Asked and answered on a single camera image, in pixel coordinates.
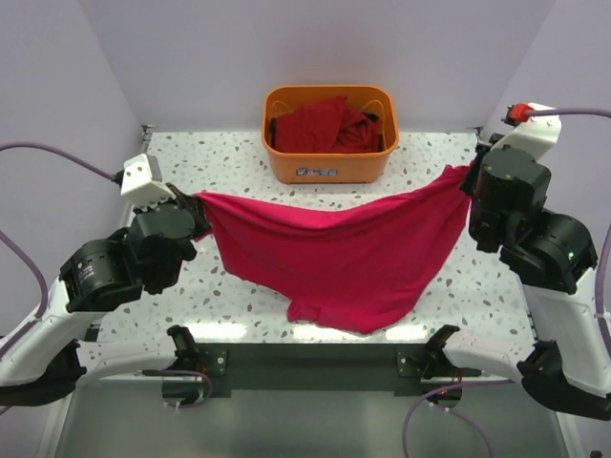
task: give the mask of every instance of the terrazzo surface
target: terrazzo surface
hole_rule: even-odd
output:
[[[313,209],[346,209],[426,186],[445,164],[467,164],[473,134],[403,133],[385,173],[371,184],[286,185],[271,173],[256,132],[155,133],[148,153],[163,178],[183,192],[206,190]],[[144,295],[102,321],[99,342],[154,339],[174,325],[189,326],[198,342],[417,343],[443,324],[509,341],[531,341],[526,302],[516,276],[494,255],[475,251],[463,231],[415,309],[398,323],[363,336],[312,323],[289,323],[289,300],[227,274],[213,238],[196,245],[179,283]]]

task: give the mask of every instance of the orange basket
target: orange basket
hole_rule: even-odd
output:
[[[271,147],[271,119],[291,113],[302,105],[338,95],[359,112],[374,113],[384,151],[379,153],[329,154],[281,153]],[[267,95],[263,105],[263,145],[269,152],[274,175],[283,183],[371,183],[386,166],[389,155],[399,142],[397,121],[390,95],[375,86],[283,86]]]

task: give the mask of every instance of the red cloth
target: red cloth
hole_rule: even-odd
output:
[[[284,153],[374,153],[378,132],[345,97],[304,105],[276,119],[275,149]]]
[[[227,272],[292,299],[290,321],[364,334],[410,312],[465,227],[468,167],[349,210],[201,193]]]

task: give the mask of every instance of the black metal bracket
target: black metal bracket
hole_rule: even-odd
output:
[[[167,334],[174,341],[177,357],[169,368],[171,370],[200,370],[201,356],[189,328],[172,326],[167,330]]]
[[[200,357],[210,377],[223,377],[227,374],[227,350],[222,346],[202,345]]]
[[[413,358],[412,351],[407,346],[397,346],[397,371],[399,377],[413,377],[413,371],[421,372],[421,368],[410,365],[410,360]]]
[[[407,373],[405,371],[405,364],[407,364],[414,367],[417,374],[425,380],[433,377],[454,377],[458,369],[461,369],[463,377],[479,377],[481,370],[456,367],[448,361],[443,352],[446,341],[459,330],[458,326],[446,324],[439,328],[425,344],[397,347],[399,374]]]

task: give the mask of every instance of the lavender wall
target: lavender wall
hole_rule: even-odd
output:
[[[413,129],[481,125],[554,0],[80,0],[140,123],[250,128],[265,94],[373,83]]]
[[[535,101],[554,107],[611,107],[611,3],[557,0],[524,56],[487,131],[499,131],[509,103]],[[548,206],[573,215],[591,230],[600,248],[611,222],[611,123],[609,119],[564,117],[558,145],[541,162],[553,174]],[[611,294],[607,275],[605,289]],[[607,308],[611,304],[606,300]],[[611,456],[611,425],[578,419],[583,454]]]
[[[140,129],[75,0],[4,0],[0,14],[0,142],[34,140],[116,171]],[[0,227],[47,281],[87,239],[116,227],[122,203],[101,178],[47,154],[0,154]],[[0,335],[38,304],[29,270],[0,245]],[[48,409],[0,417],[0,456],[32,458]]]

